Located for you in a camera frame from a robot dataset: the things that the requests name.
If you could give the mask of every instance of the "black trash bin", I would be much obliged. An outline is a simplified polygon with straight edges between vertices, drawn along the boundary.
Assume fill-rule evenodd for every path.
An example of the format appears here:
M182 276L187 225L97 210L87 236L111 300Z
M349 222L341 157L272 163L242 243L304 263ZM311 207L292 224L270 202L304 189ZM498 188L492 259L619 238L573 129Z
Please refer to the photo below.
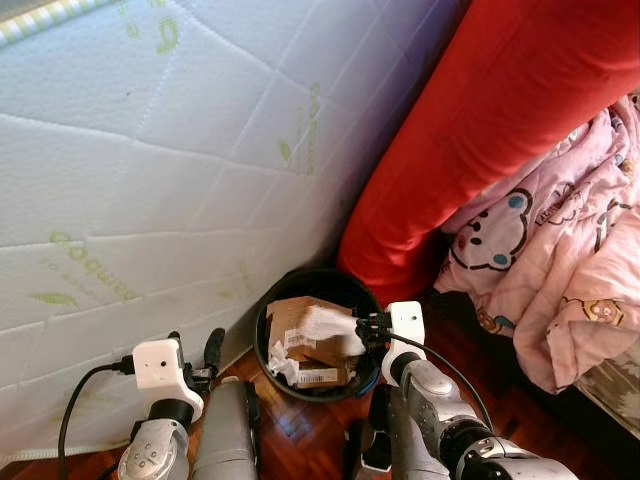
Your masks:
M269 371L267 305L275 300L302 296L315 297L351 308L354 315L360 318L380 312L380 307L371 292L350 275L330 268L300 269L288 273L271 287L258 306L253 345L265 374L280 390L308 402L336 402L364 395L378 381L380 352L368 352L363 355L358 363L355 378L342 387L298 390L290 387L283 375L273 376Z

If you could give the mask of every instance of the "cardboard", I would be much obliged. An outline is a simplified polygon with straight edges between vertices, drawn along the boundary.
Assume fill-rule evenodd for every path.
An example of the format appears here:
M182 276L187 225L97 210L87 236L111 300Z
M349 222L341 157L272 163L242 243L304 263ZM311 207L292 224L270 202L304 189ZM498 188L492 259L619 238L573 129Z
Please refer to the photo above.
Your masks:
M340 387L349 383L349 369L330 367L320 362L300 363L300 375L296 387L298 388L326 388Z
M312 305L337 310L345 315L352 314L350 308L314 297L296 297L272 302L267 306L267 316L271 317L269 348L279 340L287 349L288 358L296 359L303 355L332 367L344 367L349 357L343 353L343 346L346 345L343 338L332 337L316 341L300 334L300 321L307 308Z

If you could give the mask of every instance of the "crumpled paper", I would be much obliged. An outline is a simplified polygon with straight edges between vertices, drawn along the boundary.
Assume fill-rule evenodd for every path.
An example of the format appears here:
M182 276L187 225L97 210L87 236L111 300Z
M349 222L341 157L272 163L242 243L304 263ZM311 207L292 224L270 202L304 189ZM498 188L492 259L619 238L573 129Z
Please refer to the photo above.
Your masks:
M315 305L308 307L307 313L300 321L299 331L310 340L343 337L343 353L349 357L366 353L362 340L356 334L354 318L335 310Z
M278 373L283 374L289 386L293 386L298 382L300 364L296 360L287 358L287 350L279 340L269 351L267 367L269 367L269 370L274 376Z

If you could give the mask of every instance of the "mattress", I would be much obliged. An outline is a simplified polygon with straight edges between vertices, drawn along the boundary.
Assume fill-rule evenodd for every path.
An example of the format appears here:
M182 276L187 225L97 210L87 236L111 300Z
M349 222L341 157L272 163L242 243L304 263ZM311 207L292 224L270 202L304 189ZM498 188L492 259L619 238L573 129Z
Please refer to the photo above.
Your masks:
M0 7L4 462L53 455L82 375L138 342L178 330L197 363L224 327L227 363L245 351L243 314L335 244L458 8L16 5ZM102 374L69 453L122 442L143 414L132 377Z

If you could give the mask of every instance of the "pink blanket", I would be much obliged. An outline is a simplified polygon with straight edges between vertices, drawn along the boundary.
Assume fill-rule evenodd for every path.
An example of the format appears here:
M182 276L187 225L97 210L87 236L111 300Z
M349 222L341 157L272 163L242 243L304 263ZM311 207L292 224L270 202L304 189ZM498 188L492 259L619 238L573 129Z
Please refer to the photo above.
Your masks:
M439 291L465 291L482 326L558 392L640 332L640 122L624 97L460 209Z

